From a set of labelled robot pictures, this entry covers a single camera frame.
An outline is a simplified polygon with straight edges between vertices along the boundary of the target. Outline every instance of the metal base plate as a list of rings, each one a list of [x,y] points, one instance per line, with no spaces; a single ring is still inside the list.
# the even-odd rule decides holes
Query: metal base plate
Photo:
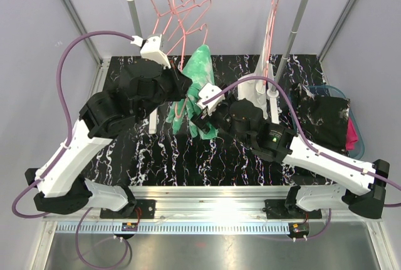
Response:
[[[156,200],[151,199],[137,199],[137,207],[142,211],[141,219],[154,219],[156,210]],[[128,217],[121,216],[118,212],[114,212],[110,209],[105,209],[100,212],[101,219],[138,219],[137,212],[134,211]]]
[[[309,219],[321,219],[321,211],[314,210],[312,212],[305,212],[299,214],[290,214],[285,208],[284,204],[286,199],[268,199],[264,201],[266,209],[266,216],[268,219],[305,219],[305,215],[308,215]]]

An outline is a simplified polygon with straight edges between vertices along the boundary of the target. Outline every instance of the white wall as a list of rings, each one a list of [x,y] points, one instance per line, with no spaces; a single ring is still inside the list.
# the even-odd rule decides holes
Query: white wall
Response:
[[[390,178],[401,183],[400,167],[401,0],[359,0],[323,62],[328,81],[351,98],[365,141],[364,159],[390,162]],[[386,202],[401,202],[387,187]],[[401,265],[401,208],[383,214]]]
[[[125,0],[72,0],[88,31],[111,29],[134,34]],[[168,10],[166,0],[156,0]],[[281,0],[276,17],[273,52],[282,53],[300,0]],[[310,0],[295,41],[294,53],[317,54],[338,19],[347,0]],[[213,0],[205,22],[212,54],[259,54],[271,0]],[[144,36],[154,27],[155,13],[149,0],[137,0]],[[201,44],[203,33],[188,40],[191,54]],[[137,53],[127,43],[115,39],[95,39],[103,57]]]
[[[14,216],[11,203],[26,187],[25,170],[41,167],[65,138],[56,67],[78,33],[60,0],[0,0],[0,10],[0,260],[2,269],[25,270],[39,222]],[[87,99],[95,70],[83,44],[66,61],[63,86],[73,119]],[[21,212],[36,212],[34,194],[18,205]]]

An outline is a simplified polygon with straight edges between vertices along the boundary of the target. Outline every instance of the cable clip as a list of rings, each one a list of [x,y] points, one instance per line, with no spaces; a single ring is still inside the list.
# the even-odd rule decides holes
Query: cable clip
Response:
[[[66,150],[71,149],[71,146],[68,146],[68,147],[67,147],[67,146],[65,145],[65,142],[62,142],[62,143],[60,144],[60,146],[63,147],[64,149],[66,149]]]

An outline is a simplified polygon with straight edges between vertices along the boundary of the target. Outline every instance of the black bracket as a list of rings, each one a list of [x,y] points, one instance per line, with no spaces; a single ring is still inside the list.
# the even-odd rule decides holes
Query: black bracket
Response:
[[[156,200],[150,199],[136,199],[137,204],[134,210],[129,215],[121,215],[120,212],[114,212],[110,209],[102,209],[100,212],[101,219],[138,219],[137,209],[141,211],[141,219],[154,219],[156,210]]]
[[[297,219],[302,220],[308,215],[309,219],[321,219],[321,211],[313,210],[305,212],[301,209],[291,209],[286,207],[286,199],[268,199],[264,201],[263,212],[268,219]]]

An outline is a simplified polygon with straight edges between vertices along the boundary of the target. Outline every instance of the black cloth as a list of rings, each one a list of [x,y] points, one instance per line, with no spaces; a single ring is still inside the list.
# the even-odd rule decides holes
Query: black cloth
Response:
[[[346,153],[349,99],[317,95],[298,83],[291,87],[291,102],[309,140],[338,153]]]

